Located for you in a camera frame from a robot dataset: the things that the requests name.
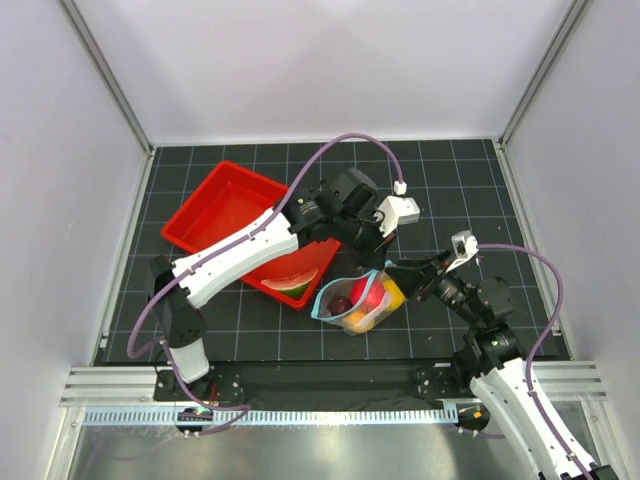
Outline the yellow lemon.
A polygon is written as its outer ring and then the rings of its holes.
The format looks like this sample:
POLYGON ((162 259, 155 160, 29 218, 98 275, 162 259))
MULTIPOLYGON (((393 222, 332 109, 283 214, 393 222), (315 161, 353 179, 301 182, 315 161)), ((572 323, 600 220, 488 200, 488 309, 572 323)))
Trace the yellow lemon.
POLYGON ((386 293, 390 295, 390 300, 386 307, 386 311, 394 312, 405 303, 406 297, 397 286, 397 284, 391 279, 384 280, 383 286, 386 290, 386 293))

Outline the red apple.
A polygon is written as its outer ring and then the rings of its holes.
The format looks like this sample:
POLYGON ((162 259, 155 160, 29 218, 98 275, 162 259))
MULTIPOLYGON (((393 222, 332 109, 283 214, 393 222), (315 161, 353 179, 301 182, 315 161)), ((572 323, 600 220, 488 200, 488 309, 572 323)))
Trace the red apple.
POLYGON ((377 279, 361 278, 356 280, 350 292, 353 306, 359 305, 367 311, 377 307, 385 295, 383 284, 377 279))

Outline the clear zip top bag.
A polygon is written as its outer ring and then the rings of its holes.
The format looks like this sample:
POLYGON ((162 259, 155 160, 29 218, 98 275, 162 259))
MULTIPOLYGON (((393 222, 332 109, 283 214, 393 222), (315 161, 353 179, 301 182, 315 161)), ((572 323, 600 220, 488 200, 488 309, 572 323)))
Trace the clear zip top bag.
POLYGON ((349 335, 367 333, 406 302, 384 270, 328 282, 317 293, 311 318, 340 327, 349 335))

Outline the dark plum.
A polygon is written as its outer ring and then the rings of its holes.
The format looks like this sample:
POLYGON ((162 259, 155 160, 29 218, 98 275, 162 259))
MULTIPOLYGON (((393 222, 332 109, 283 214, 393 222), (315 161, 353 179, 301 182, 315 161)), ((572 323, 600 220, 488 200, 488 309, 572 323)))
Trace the dark plum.
POLYGON ((332 316, 343 315, 352 308, 351 300, 343 295, 333 297, 327 305, 327 309, 332 316))

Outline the orange peach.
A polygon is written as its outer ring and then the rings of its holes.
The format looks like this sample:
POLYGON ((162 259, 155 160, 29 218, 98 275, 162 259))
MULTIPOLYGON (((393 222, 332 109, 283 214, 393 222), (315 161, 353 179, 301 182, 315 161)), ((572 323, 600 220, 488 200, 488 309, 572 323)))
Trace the orange peach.
POLYGON ((344 328, 354 334, 366 333, 374 324, 375 322, 363 311, 354 311, 343 319, 344 328))

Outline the red plastic tray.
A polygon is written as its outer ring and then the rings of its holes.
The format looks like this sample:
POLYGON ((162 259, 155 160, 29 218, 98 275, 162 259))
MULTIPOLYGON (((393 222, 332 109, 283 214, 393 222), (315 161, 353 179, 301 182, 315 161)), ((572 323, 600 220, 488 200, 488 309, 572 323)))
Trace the red plastic tray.
MULTIPOLYGON (((200 183, 161 230, 162 237, 194 254, 235 233, 284 197, 287 187, 263 175, 223 160, 200 183)), ((327 240, 279 257, 253 270, 241 280, 277 301, 303 309, 339 250, 340 243, 327 240), (263 279, 295 275, 318 269, 317 276, 299 298, 265 288, 263 279)))

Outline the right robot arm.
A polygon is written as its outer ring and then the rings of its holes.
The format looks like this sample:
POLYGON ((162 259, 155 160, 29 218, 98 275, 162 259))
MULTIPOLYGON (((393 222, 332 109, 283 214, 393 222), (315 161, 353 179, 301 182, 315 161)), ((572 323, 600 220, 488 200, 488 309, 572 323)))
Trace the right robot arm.
POLYGON ((535 354, 508 325, 513 305, 507 282, 493 277, 469 283, 456 273, 455 260, 445 251, 385 268, 406 297, 434 298, 468 324, 464 346, 451 359, 453 389, 488 409, 529 478, 616 478, 612 466, 599 464, 575 439, 541 388, 532 369, 535 354))

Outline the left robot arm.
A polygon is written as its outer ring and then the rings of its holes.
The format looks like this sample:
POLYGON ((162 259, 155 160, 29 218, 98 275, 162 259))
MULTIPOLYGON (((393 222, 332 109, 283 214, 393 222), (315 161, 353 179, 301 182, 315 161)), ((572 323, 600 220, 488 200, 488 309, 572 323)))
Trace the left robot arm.
POLYGON ((312 243, 336 240, 362 268, 380 269, 397 228, 392 208, 375 203, 378 188, 349 168, 316 189, 292 187, 279 203, 239 231, 160 271, 145 308, 162 325, 162 344, 190 400, 212 386, 200 312, 218 292, 262 265, 312 243))

